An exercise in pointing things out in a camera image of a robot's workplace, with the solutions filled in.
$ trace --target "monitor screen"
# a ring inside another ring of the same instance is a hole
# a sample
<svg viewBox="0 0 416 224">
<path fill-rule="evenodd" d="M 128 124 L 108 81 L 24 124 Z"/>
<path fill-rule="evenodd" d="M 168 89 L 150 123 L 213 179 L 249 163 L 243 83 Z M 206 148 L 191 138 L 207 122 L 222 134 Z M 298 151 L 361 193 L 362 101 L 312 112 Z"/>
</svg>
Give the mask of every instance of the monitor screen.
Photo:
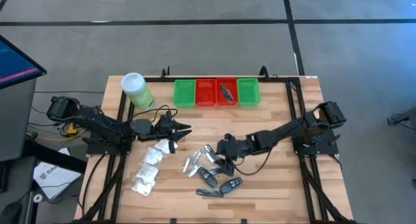
<svg viewBox="0 0 416 224">
<path fill-rule="evenodd" d="M 44 68 L 0 36 L 0 89 L 44 74 Z"/>
</svg>

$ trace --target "black key fob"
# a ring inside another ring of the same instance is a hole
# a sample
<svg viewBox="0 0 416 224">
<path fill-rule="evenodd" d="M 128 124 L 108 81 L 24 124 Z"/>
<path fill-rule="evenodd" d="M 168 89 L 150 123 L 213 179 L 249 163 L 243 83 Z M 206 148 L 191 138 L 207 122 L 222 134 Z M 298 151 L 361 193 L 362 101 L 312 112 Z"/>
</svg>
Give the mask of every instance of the black key fob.
<svg viewBox="0 0 416 224">
<path fill-rule="evenodd" d="M 214 175 L 209 173 L 205 168 L 200 167 L 197 172 L 201 176 L 201 179 L 204 180 L 210 187 L 214 188 L 218 184 Z"/>
<path fill-rule="evenodd" d="M 242 184 L 242 179 L 239 178 L 235 178 L 235 179 L 231 179 L 227 182 L 225 182 L 223 185 L 221 185 L 220 187 L 220 191 L 223 194 L 227 194 L 232 192 L 233 190 L 237 189 L 239 186 L 241 186 Z"/>
<path fill-rule="evenodd" d="M 202 195 L 206 197 L 217 197 L 217 198 L 223 198 L 224 195 L 218 190 L 211 190 L 211 189 L 196 189 L 196 195 Z"/>
</svg>

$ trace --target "green bin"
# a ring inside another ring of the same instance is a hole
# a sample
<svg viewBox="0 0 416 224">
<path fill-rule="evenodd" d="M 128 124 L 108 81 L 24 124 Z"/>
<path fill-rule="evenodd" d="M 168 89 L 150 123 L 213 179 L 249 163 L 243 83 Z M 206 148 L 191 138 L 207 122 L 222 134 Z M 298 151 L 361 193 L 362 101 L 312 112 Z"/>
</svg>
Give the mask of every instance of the green bin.
<svg viewBox="0 0 416 224">
<path fill-rule="evenodd" d="M 195 86 L 195 80 L 176 80 L 174 90 L 175 106 L 195 106 Z"/>
<path fill-rule="evenodd" d="M 240 105 L 255 106 L 260 103 L 258 79 L 237 79 L 237 87 Z"/>
</svg>

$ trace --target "gray floor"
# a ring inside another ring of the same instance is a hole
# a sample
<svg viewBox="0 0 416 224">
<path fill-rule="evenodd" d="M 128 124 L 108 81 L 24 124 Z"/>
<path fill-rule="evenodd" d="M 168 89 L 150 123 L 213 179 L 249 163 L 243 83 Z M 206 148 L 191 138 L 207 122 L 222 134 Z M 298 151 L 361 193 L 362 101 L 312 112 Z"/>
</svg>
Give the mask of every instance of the gray floor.
<svg viewBox="0 0 416 224">
<path fill-rule="evenodd" d="M 416 18 L 416 0 L 291 0 L 296 19 Z M 285 18 L 283 0 L 9 0 L 0 21 Z M 386 117 L 416 104 L 416 25 L 297 25 L 304 68 L 318 75 L 326 100 L 348 121 L 339 148 L 348 197 L 363 223 L 413 223 L 416 134 L 387 126 Z M 286 25 L 0 27 L 48 70 L 37 90 L 102 91 L 108 75 L 296 75 Z M 87 105 L 102 95 L 74 94 Z M 51 95 L 36 94 L 45 110 Z M 33 112 L 31 121 L 49 123 Z M 64 144 L 43 142 L 52 148 Z M 81 142 L 72 153 L 84 155 Z M 74 184 L 59 205 L 42 203 L 37 223 L 70 221 Z"/>
</svg>

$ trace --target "wooden table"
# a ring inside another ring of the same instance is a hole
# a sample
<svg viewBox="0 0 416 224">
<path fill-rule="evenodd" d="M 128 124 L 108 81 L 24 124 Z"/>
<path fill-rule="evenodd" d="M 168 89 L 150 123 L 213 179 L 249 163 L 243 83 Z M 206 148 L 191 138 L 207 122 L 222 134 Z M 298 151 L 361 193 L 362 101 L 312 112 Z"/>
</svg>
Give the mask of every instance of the wooden table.
<svg viewBox="0 0 416 224">
<path fill-rule="evenodd" d="M 117 116 L 120 103 L 121 79 L 122 76 L 109 77 L 103 99 L 102 109 L 106 115 L 113 118 Z M 323 102 L 319 80 L 316 77 L 300 77 L 300 80 L 305 107 L 311 110 Z M 174 108 L 173 82 L 149 82 L 148 85 L 155 97 L 154 108 L 164 104 Z M 293 152 L 290 138 L 282 140 L 273 148 L 267 164 L 258 174 L 241 176 L 243 185 L 223 199 L 197 196 L 196 188 L 208 188 L 208 186 L 198 175 L 188 178 L 187 174 L 181 172 L 186 157 L 192 156 L 195 150 L 201 149 L 207 143 L 216 148 L 216 143 L 227 132 L 237 138 L 243 138 L 245 134 L 274 129 L 291 120 L 284 83 L 260 82 L 259 89 L 261 103 L 257 107 L 179 108 L 175 119 L 180 123 L 192 125 L 192 133 L 179 142 L 176 154 L 169 155 L 161 162 L 159 180 L 149 197 L 133 192 L 131 187 L 132 178 L 140 168 L 140 161 L 144 158 L 148 147 L 154 146 L 155 142 L 134 142 L 125 165 L 117 222 L 169 223 L 171 218 L 177 218 L 178 223 L 240 223 L 241 219 L 247 219 L 249 223 L 308 223 L 299 161 Z M 296 94 L 293 95 L 298 108 Z M 128 106 L 125 105 L 124 119 L 127 118 Z M 154 113 L 141 117 L 153 118 Z M 88 160 L 86 178 L 98 158 L 99 156 L 93 156 Z M 265 155 L 247 156 L 244 164 L 239 168 L 247 172 L 255 171 L 264 159 Z M 93 174 L 86 198 L 86 210 L 103 189 L 107 162 L 108 156 L 101 161 Z M 323 190 L 339 211 L 345 217 L 352 219 L 339 164 L 332 158 L 322 155 L 318 157 L 318 166 Z M 238 177 L 240 174 L 236 171 L 235 176 Z M 230 179 L 225 175 L 216 177 L 219 184 Z M 110 216 L 113 193 L 114 189 L 107 202 L 106 218 Z M 320 219 L 314 192 L 313 199 L 316 217 Z M 75 218 L 80 217 L 81 209 L 78 207 Z"/>
</svg>

